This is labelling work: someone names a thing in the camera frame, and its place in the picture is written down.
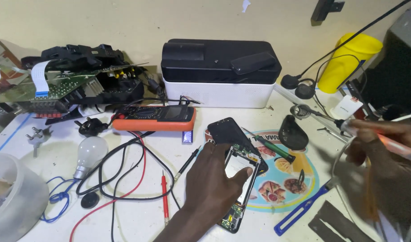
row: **light bulb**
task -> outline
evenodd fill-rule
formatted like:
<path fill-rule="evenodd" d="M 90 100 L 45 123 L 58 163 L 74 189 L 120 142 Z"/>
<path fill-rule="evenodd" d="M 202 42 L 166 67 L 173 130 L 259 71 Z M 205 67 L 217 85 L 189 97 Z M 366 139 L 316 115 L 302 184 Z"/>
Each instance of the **light bulb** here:
<path fill-rule="evenodd" d="M 84 139 L 79 144 L 77 168 L 74 173 L 75 179 L 83 179 L 95 164 L 102 160 L 108 152 L 105 139 L 92 136 Z"/>

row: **multimeter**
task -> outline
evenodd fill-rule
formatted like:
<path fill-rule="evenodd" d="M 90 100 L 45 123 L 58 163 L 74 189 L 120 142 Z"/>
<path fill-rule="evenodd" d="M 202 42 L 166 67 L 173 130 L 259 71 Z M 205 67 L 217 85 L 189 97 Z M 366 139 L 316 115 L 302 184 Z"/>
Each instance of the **multimeter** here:
<path fill-rule="evenodd" d="M 120 131 L 191 131 L 196 110 L 188 105 L 132 106 L 113 121 Z"/>

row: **beige wall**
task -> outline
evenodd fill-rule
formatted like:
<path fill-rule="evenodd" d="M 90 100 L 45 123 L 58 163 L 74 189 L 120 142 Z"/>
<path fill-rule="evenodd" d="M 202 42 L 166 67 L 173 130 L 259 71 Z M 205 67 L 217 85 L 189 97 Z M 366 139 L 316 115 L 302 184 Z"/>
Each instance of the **beige wall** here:
<path fill-rule="evenodd" d="M 171 38 L 268 41 L 283 76 L 299 74 L 344 33 L 358 31 L 402 0 L 346 0 L 341 13 L 316 27 L 310 17 L 317 0 L 250 1 L 241 13 L 243 0 L 0 0 L 0 38 L 37 50 L 106 43 L 134 63 L 152 65 L 160 64 L 162 45 Z M 366 33 L 383 39 L 409 6 Z"/>

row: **workbench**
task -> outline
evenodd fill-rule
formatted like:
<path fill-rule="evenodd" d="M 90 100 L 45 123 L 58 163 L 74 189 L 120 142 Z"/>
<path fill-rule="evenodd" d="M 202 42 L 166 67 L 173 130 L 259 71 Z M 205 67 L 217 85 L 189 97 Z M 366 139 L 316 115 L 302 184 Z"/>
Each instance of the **workbench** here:
<path fill-rule="evenodd" d="M 186 162 L 191 153 L 204 144 L 204 130 L 207 125 L 232 117 L 239 126 L 250 131 L 258 130 L 278 130 L 283 119 L 289 113 L 289 108 L 293 105 L 281 94 L 273 91 L 268 106 L 272 109 L 241 109 L 241 108 L 197 108 L 197 118 L 194 129 L 194 142 L 192 144 L 182 144 L 181 132 L 156 132 L 144 139 L 145 145 L 153 151 L 165 164 L 176 174 L 181 166 Z M 111 113 L 103 113 L 93 116 L 102 122 L 109 121 Z M 318 174 L 318 184 L 322 186 L 331 178 L 331 168 L 335 156 L 343 146 L 343 142 L 336 139 L 325 131 L 317 131 L 324 125 L 314 118 L 297 120 L 297 124 L 307 133 L 310 143 L 307 146 L 308 157 L 314 164 Z M 33 158 L 33 146 L 28 144 L 25 135 L 32 134 L 32 127 L 45 129 L 45 119 L 35 119 L 31 114 L 17 116 L 0 134 L 0 152 L 13 155 L 25 163 L 32 171 L 36 172 L 44 181 L 55 176 L 62 176 L 70 179 L 76 168 L 77 148 L 84 139 L 78 133 L 78 126 L 73 121 L 65 121 L 53 124 L 49 127 L 51 137 L 38 149 L 38 157 Z M 124 131 L 108 129 L 99 135 L 103 137 L 109 145 L 109 149 L 132 139 L 132 135 Z M 126 172 L 131 164 L 138 162 L 141 147 L 131 145 L 127 148 L 125 166 L 122 173 Z M 146 198 L 161 194 L 161 176 L 163 168 L 147 154 L 146 172 L 142 184 L 131 194 L 131 197 Z M 120 166 L 122 152 L 118 152 L 111 157 L 103 166 L 104 179 L 113 176 Z M 344 169 L 354 167 L 347 164 L 342 158 Z M 118 186 L 117 196 L 121 196 L 133 189 L 139 182 L 143 171 L 143 163 Z M 174 193 L 182 205 L 185 201 L 185 172 L 174 187 Z M 95 173 L 90 180 L 85 183 L 82 190 L 97 184 L 98 175 Z M 116 180 L 105 187 L 106 191 L 113 193 Z M 80 206 L 81 198 L 75 194 L 76 186 L 70 191 L 72 201 L 68 210 L 54 223 L 39 221 L 19 242 L 68 242 L 69 235 L 74 225 L 91 210 L 85 210 Z M 98 206 L 110 201 L 101 197 Z M 330 201 L 336 208 L 348 217 L 348 212 L 335 189 L 321 196 L 312 208 L 295 223 L 282 237 L 274 232 L 273 227 L 282 220 L 288 212 L 256 212 L 247 210 L 240 230 L 236 234 L 231 234 L 219 226 L 214 226 L 200 240 L 202 242 L 226 242 L 226 241 L 321 241 L 309 227 L 308 223 L 316 215 L 325 200 Z M 170 207 L 170 217 L 172 217 L 177 207 L 173 199 L 168 196 Z M 46 209 L 48 217 L 56 216 L 64 205 L 61 201 L 55 205 L 50 205 Z M 111 209 L 109 205 L 88 218 L 86 218 L 74 233 L 74 242 L 84 241 L 110 241 Z M 115 219 L 115 241 L 118 242 L 147 242 L 152 241 L 164 228 L 164 216 L 162 199 L 154 201 L 117 201 Z"/>

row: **hand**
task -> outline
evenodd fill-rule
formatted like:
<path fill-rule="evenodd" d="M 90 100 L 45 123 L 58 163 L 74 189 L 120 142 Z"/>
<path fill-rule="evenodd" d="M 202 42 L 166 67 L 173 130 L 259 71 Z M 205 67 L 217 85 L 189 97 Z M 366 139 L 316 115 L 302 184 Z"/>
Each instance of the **hand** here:
<path fill-rule="evenodd" d="M 234 177 L 225 173 L 225 151 L 230 145 L 206 143 L 186 176 L 186 202 L 155 242 L 195 242 L 219 222 L 241 195 L 252 168 Z"/>
<path fill-rule="evenodd" d="M 210 226 L 229 212 L 253 173 L 252 168 L 244 168 L 234 177 L 226 177 L 225 151 L 230 147 L 206 143 L 186 176 L 183 208 L 201 214 Z"/>
<path fill-rule="evenodd" d="M 371 161 L 370 182 L 378 209 L 391 221 L 408 229 L 411 224 L 411 161 L 389 152 L 377 133 L 411 147 L 411 124 L 353 120 L 358 137 L 346 150 L 348 162 Z"/>

